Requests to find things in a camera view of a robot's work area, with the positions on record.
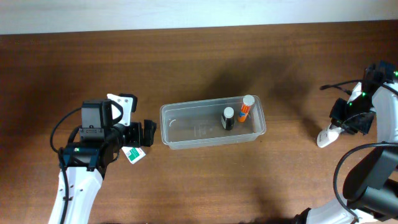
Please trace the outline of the white Panadol medicine box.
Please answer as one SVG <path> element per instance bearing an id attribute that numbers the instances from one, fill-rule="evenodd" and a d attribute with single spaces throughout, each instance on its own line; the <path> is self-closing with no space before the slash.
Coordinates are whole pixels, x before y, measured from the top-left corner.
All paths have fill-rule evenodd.
<path id="1" fill-rule="evenodd" d="M 145 152 L 140 147 L 124 146 L 121 149 L 131 164 L 137 163 L 139 160 L 146 156 Z"/>

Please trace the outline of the white spray bottle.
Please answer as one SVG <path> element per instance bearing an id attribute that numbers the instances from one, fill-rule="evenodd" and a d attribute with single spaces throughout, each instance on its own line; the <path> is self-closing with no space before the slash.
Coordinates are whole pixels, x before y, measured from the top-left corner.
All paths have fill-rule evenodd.
<path id="1" fill-rule="evenodd" d="M 336 141 L 339 135 L 344 131 L 343 128 L 337 127 L 334 124 L 329 124 L 325 129 L 319 132 L 317 136 L 317 146 L 324 148 L 334 141 Z"/>

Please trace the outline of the dark bottle with white cap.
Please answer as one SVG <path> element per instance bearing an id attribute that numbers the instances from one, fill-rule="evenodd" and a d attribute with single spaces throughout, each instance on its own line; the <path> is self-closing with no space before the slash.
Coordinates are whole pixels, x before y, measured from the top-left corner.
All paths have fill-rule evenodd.
<path id="1" fill-rule="evenodd" d="M 234 109 L 232 107 L 226 107 L 221 115 L 221 124 L 223 128 L 230 131 L 234 127 Z"/>

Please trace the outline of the orange tube with white cap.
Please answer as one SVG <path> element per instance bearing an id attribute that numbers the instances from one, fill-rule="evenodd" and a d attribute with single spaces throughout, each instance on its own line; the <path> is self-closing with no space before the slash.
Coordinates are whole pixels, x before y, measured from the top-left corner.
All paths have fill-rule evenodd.
<path id="1" fill-rule="evenodd" d="M 245 95 L 243 97 L 243 104 L 241 110 L 238 114 L 238 121 L 243 123 L 245 122 L 252 105 L 255 103 L 255 98 L 252 95 Z"/>

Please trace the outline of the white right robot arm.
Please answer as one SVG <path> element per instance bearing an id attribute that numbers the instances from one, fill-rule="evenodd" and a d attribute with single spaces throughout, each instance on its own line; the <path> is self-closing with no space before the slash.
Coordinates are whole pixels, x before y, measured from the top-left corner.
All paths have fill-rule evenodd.
<path id="1" fill-rule="evenodd" d="M 292 223 L 371 223 L 397 219 L 397 69 L 380 61 L 364 71 L 355 87 L 347 91 L 348 100 L 339 98 L 331 111 L 331 123 L 317 137 L 320 148 L 330 145 L 343 133 L 367 134 L 377 122 L 377 141 L 357 146 L 345 153 L 333 173 L 332 201 L 318 208 L 307 208 Z M 344 161 L 362 149 L 371 152 L 348 173 L 339 193 L 337 179 Z"/>

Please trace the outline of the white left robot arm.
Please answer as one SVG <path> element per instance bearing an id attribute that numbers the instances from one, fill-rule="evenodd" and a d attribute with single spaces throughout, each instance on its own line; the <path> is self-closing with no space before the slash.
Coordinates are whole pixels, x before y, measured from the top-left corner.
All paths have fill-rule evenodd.
<path id="1" fill-rule="evenodd" d="M 109 93 L 105 99 L 87 100 L 76 110 L 81 124 L 64 147 L 54 149 L 60 173 L 50 223 L 87 223 L 107 167 L 124 153 L 131 164 L 143 157 L 143 147 L 154 142 L 152 120 L 133 122 L 137 97 Z"/>

